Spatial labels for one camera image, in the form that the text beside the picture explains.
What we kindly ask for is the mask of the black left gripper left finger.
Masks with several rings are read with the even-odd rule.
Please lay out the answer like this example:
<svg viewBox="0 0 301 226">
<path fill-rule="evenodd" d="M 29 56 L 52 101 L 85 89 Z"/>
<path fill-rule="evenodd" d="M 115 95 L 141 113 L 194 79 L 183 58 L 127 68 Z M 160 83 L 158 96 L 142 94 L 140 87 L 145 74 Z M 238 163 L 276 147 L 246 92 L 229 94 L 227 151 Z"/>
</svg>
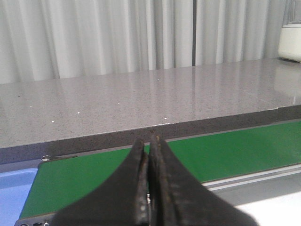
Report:
<svg viewBox="0 0 301 226">
<path fill-rule="evenodd" d="M 137 138 L 113 174 L 88 195 L 59 210 L 50 225 L 149 225 L 148 162 L 144 142 Z"/>
</svg>

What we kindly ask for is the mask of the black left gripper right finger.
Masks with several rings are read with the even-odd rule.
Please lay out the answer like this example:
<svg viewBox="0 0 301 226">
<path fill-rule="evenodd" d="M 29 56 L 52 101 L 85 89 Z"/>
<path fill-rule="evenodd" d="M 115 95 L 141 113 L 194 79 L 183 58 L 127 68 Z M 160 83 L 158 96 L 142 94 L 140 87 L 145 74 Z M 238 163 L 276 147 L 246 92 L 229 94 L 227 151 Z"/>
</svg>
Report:
<svg viewBox="0 0 301 226">
<path fill-rule="evenodd" d="M 206 189 L 167 142 L 150 139 L 149 186 L 152 226 L 255 226 L 257 222 Z"/>
</svg>

